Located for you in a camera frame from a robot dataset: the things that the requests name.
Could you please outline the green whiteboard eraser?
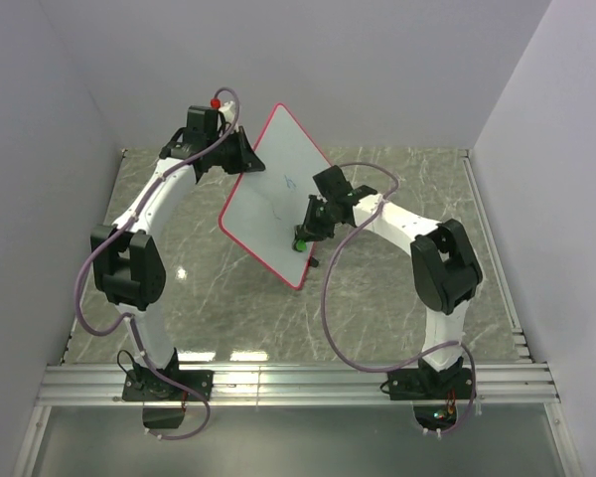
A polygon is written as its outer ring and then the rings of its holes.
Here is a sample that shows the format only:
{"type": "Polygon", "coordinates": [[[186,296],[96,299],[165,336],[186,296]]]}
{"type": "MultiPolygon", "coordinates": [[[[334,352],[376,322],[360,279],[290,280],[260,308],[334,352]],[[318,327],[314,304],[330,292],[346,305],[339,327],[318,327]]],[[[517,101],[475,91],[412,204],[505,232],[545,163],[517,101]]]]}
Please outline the green whiteboard eraser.
{"type": "Polygon", "coordinates": [[[296,251],[302,252],[307,250],[307,244],[303,240],[295,240],[294,241],[294,249],[296,251]]]}

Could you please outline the red framed whiteboard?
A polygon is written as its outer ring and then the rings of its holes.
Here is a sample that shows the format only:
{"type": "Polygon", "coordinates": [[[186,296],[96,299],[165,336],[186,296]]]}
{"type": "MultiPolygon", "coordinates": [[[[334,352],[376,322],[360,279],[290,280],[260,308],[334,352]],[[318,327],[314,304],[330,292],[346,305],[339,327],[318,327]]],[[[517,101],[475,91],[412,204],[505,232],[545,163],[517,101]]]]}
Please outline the red framed whiteboard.
{"type": "Polygon", "coordinates": [[[292,112],[274,105],[254,145],[262,172],[241,174],[219,215],[222,232],[294,290],[305,281],[313,246],[292,248],[303,223],[313,177],[331,163],[292,112]]]}

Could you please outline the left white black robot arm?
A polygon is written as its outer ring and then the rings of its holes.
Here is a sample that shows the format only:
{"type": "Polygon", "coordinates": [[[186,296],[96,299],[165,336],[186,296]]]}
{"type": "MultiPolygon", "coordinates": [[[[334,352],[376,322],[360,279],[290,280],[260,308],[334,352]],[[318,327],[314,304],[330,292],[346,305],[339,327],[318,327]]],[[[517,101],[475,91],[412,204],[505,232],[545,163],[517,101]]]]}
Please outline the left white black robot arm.
{"type": "Polygon", "coordinates": [[[165,330],[159,300],[167,271],[157,241],[178,204],[214,167],[228,175],[262,172],[235,101],[213,98],[191,106],[185,126],[161,148],[155,170],[129,208],[109,226],[95,227],[90,243],[95,287],[114,305],[133,343],[127,389],[141,399],[186,394],[178,352],[165,330]]]}

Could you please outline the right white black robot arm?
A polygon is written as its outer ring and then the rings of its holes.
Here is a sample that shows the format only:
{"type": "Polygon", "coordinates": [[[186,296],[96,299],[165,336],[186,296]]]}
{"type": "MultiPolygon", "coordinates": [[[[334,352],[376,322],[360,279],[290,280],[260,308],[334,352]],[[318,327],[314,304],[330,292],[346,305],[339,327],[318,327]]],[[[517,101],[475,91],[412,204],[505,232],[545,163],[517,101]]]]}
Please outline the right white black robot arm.
{"type": "Polygon", "coordinates": [[[293,247],[330,239],[338,225],[351,232],[339,243],[327,265],[320,295],[321,323],[334,354],[349,367],[368,367],[346,357],[328,324],[329,282],[343,249],[362,232],[370,232],[403,250],[411,259],[414,289],[425,306],[425,339],[412,358],[419,370],[418,383],[428,396],[438,398],[450,390],[454,376],[472,354],[463,342],[465,317],[483,280],[483,271],[464,226],[451,219],[438,222],[404,209],[384,194],[361,185],[353,187],[341,166],[331,166],[313,178],[317,194],[310,196],[303,222],[294,233],[293,247]]]}

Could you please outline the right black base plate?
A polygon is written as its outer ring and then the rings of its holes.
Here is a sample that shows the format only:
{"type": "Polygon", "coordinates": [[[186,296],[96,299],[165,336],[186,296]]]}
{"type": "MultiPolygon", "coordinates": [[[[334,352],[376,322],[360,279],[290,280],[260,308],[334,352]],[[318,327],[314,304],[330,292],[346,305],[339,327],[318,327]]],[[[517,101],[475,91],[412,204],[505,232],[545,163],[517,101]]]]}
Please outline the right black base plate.
{"type": "Polygon", "coordinates": [[[475,380],[468,368],[436,372],[432,368],[400,369],[386,374],[379,390],[390,400],[469,399],[475,380]]]}

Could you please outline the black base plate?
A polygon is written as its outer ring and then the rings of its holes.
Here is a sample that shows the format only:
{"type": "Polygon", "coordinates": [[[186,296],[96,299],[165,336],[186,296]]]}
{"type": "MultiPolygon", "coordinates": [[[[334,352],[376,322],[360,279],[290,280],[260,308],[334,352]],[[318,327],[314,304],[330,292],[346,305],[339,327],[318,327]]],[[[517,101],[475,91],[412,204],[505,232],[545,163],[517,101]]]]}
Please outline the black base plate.
{"type": "Polygon", "coordinates": [[[130,371],[125,378],[121,399],[129,402],[200,401],[209,400],[214,381],[210,370],[179,370],[169,379],[175,386],[158,378],[147,368],[130,371]]]}
{"type": "Polygon", "coordinates": [[[390,400],[469,399],[475,380],[468,368],[436,372],[432,368],[400,369],[386,374],[379,390],[390,400]]]}

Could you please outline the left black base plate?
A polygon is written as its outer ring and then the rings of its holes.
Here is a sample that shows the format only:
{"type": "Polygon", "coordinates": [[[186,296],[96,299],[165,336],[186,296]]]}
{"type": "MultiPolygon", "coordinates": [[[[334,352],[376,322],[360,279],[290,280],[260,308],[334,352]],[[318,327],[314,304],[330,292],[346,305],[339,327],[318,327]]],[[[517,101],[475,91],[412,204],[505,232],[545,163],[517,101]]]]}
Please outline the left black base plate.
{"type": "Polygon", "coordinates": [[[125,378],[121,399],[129,402],[200,401],[209,400],[214,381],[210,370],[179,370],[169,379],[175,386],[158,378],[147,368],[130,371],[125,378]]]}

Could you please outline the right side aluminium rail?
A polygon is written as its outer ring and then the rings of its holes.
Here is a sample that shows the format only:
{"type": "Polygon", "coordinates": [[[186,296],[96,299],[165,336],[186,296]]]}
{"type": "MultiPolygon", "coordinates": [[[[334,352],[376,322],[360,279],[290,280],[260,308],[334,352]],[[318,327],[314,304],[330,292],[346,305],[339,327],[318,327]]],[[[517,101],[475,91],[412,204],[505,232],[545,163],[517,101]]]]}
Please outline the right side aluminium rail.
{"type": "Polygon", "coordinates": [[[464,170],[466,173],[466,177],[468,180],[468,184],[473,195],[473,199],[476,205],[477,214],[479,217],[479,221],[481,227],[483,229],[483,233],[485,236],[485,242],[488,249],[488,254],[490,256],[490,260],[492,262],[492,267],[494,270],[494,274],[496,277],[496,282],[498,288],[500,289],[503,303],[507,312],[508,319],[510,321],[510,326],[512,329],[513,339],[515,342],[515,349],[519,355],[519,362],[520,363],[533,363],[534,359],[532,353],[529,349],[522,324],[519,319],[519,315],[517,309],[514,304],[514,300],[512,297],[512,293],[510,291],[510,287],[505,275],[505,271],[503,269],[503,264],[501,261],[501,257],[499,255],[498,249],[496,247],[493,231],[488,220],[485,205],[483,202],[482,195],[480,193],[478,184],[476,182],[474,170],[472,167],[471,162],[471,150],[470,149],[460,149],[460,157],[464,166],[464,170]]]}

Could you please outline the aluminium mounting rail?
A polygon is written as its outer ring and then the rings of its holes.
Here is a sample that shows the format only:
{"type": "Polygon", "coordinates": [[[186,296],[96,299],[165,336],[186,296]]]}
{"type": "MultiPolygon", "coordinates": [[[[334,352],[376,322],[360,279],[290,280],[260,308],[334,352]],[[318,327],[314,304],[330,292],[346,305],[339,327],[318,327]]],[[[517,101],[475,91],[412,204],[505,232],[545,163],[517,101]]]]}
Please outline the aluminium mounting rail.
{"type": "MultiPolygon", "coordinates": [[[[390,404],[379,390],[382,374],[364,374],[334,363],[214,364],[212,406],[358,406],[390,404]]],[[[125,401],[125,375],[114,365],[48,367],[37,406],[177,406],[174,401],[125,401]]],[[[482,404],[560,401],[549,367],[510,363],[477,368],[482,404]]]]}

